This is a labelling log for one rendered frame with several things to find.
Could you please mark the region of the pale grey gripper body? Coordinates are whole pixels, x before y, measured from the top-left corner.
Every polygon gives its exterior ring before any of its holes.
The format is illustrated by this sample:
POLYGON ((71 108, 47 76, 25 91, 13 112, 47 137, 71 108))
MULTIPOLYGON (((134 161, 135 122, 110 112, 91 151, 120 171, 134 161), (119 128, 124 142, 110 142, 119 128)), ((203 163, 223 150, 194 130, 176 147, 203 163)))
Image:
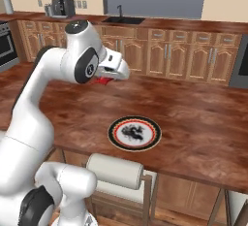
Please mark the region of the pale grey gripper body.
POLYGON ((112 78, 114 80, 127 80, 130 77, 130 70, 125 60, 103 61, 97 69, 97 76, 112 78))

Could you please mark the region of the round black red patterned plate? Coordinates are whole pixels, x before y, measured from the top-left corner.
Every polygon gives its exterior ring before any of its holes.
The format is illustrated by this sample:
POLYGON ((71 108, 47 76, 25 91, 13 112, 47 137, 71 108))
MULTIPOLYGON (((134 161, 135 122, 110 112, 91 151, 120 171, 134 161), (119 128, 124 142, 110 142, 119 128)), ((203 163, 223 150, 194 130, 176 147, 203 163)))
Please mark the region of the round black red patterned plate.
POLYGON ((108 128, 108 139, 125 151, 146 151, 160 142, 162 131, 152 119, 127 115, 116 119, 108 128))

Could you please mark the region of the small red object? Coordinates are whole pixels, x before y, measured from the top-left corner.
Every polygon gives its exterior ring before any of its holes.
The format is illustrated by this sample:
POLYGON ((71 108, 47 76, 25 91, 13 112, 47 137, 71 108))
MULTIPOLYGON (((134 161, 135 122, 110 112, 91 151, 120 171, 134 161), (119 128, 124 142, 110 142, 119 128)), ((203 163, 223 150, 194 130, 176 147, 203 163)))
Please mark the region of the small red object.
POLYGON ((112 81, 112 78, 104 78, 104 77, 99 77, 96 78, 95 80, 92 81, 92 84, 102 84, 102 85, 107 85, 110 81, 112 81))

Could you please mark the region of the black sink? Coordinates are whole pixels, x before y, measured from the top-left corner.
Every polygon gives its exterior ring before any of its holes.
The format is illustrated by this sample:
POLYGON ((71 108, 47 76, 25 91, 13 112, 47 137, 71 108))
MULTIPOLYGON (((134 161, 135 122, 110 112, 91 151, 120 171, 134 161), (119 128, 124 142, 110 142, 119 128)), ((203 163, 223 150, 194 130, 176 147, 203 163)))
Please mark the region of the black sink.
POLYGON ((110 16, 104 19, 104 23, 118 23, 118 24, 141 24, 145 20, 144 17, 121 17, 121 16, 110 16))

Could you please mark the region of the wooden base cupboard run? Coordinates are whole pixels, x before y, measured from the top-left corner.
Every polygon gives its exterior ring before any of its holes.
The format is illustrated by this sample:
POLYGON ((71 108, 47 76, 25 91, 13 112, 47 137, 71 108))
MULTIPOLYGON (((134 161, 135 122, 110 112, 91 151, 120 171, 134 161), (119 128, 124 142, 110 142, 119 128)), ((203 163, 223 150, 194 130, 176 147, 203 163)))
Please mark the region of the wooden base cupboard run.
POLYGON ((117 51, 132 73, 227 85, 241 36, 137 26, 95 26, 101 45, 117 51))

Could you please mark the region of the black silver coffee machine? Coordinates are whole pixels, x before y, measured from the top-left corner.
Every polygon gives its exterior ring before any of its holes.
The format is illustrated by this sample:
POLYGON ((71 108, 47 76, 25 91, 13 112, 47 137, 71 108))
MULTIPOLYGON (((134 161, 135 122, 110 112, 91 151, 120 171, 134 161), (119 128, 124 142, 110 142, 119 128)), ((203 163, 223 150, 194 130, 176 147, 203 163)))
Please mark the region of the black silver coffee machine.
POLYGON ((45 4, 46 16, 54 18, 67 18, 76 14, 74 0, 51 0, 49 4, 45 4))

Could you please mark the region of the white cushioned wooden stool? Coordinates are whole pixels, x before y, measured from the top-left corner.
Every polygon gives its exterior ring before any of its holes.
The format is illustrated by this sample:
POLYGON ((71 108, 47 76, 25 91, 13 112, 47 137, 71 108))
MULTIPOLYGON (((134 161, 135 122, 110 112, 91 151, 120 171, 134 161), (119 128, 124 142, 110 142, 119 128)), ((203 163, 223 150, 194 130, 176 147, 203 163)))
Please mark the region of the white cushioned wooden stool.
POLYGON ((147 171, 138 162, 93 153, 85 167, 96 174, 98 184, 90 197, 96 216, 96 206, 122 210, 140 216, 141 226, 154 218, 158 190, 158 174, 147 171))
POLYGON ((221 188, 217 195, 207 226, 213 226, 222 201, 225 201, 227 226, 248 226, 248 194, 221 188))

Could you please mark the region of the black steel oven range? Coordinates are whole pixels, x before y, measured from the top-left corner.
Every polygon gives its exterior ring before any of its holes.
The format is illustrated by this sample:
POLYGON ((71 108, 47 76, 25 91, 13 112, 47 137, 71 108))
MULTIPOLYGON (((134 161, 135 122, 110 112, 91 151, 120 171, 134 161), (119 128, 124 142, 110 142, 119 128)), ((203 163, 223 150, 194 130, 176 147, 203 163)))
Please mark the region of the black steel oven range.
POLYGON ((9 23, 0 20, 0 73, 19 62, 9 23))

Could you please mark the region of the grey dishwasher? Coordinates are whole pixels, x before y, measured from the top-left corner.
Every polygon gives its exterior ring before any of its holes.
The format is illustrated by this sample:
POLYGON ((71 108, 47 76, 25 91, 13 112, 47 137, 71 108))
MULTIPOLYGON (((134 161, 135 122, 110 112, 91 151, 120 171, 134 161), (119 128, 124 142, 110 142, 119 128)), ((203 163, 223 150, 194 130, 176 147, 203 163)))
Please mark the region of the grey dishwasher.
POLYGON ((229 86, 248 89, 248 34, 243 34, 229 86))

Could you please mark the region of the white paper towel roll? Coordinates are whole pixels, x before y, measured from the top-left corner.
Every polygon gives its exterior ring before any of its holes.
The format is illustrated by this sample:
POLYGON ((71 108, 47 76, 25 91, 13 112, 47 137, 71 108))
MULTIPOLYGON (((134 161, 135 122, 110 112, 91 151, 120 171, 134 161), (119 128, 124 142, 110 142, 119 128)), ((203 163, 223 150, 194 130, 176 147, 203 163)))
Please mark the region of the white paper towel roll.
POLYGON ((3 0, 5 11, 7 15, 12 15, 14 13, 14 8, 11 0, 3 0))

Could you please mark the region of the wooden island cupboard panel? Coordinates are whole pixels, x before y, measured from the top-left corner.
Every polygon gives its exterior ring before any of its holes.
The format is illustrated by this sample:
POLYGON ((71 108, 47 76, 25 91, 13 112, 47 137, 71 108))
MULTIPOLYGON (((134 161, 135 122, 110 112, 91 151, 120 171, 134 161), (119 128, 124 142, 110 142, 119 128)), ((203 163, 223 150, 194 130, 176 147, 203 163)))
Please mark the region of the wooden island cupboard panel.
POLYGON ((170 210, 207 221, 218 193, 218 187, 159 174, 156 210, 170 210))

